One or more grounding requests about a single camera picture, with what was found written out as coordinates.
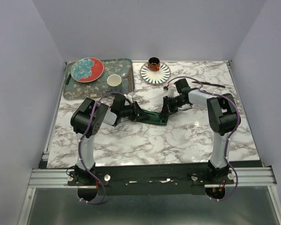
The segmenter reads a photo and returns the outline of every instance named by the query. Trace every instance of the red plate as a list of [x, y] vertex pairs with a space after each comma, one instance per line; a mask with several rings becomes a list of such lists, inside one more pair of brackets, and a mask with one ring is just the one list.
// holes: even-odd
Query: red plate
[[82, 83], [95, 81], [104, 71], [103, 63], [96, 58], [84, 58], [76, 62], [71, 68], [71, 76]]

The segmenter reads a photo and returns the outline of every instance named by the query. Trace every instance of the plate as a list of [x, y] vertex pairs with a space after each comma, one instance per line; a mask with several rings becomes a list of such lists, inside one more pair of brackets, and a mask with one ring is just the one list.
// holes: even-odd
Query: plate
[[167, 64], [161, 62], [159, 71], [152, 71], [149, 69], [148, 64], [145, 63], [140, 68], [140, 75], [146, 82], [159, 85], [170, 78], [170, 68]]
[[76, 62], [71, 69], [74, 80], [82, 83], [95, 81], [104, 71], [103, 63], [96, 58], [84, 58]]

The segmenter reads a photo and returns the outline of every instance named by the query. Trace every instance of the gray floor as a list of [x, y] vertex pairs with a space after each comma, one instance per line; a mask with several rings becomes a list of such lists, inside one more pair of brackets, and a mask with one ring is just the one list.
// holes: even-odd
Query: gray floor
[[277, 225], [266, 187], [239, 187], [215, 202], [203, 195], [111, 196], [102, 205], [78, 201], [75, 189], [39, 189], [29, 225]]

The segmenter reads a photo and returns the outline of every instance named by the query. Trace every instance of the tray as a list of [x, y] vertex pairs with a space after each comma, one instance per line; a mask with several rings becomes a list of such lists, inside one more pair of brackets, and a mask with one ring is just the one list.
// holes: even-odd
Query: tray
[[[89, 83], [81, 83], [75, 81], [73, 78], [70, 79], [69, 83], [66, 84], [68, 76], [70, 75], [72, 65], [75, 62], [69, 62], [66, 66], [65, 81], [63, 88], [63, 97], [69, 100], [82, 99], [82, 98], [99, 98], [104, 94], [110, 92], [110, 88], [107, 84], [107, 78], [111, 74], [122, 75], [123, 73], [128, 73], [131, 68], [132, 79], [131, 79], [131, 89], [134, 91], [134, 75], [133, 66], [131, 59], [112, 59], [112, 60], [101, 60], [104, 64], [104, 71], [102, 75], [95, 81]], [[129, 93], [129, 80], [127, 78], [122, 78], [122, 91], [123, 94]]]

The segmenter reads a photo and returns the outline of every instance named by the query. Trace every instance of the white wall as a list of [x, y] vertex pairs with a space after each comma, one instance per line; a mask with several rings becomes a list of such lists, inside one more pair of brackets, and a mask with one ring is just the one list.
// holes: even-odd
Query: white wall
[[0, 0], [0, 225], [17, 224], [64, 63], [30, 0]]
[[268, 0], [232, 69], [261, 159], [272, 165], [281, 201], [281, 0]]
[[265, 0], [33, 0], [66, 61], [230, 60]]

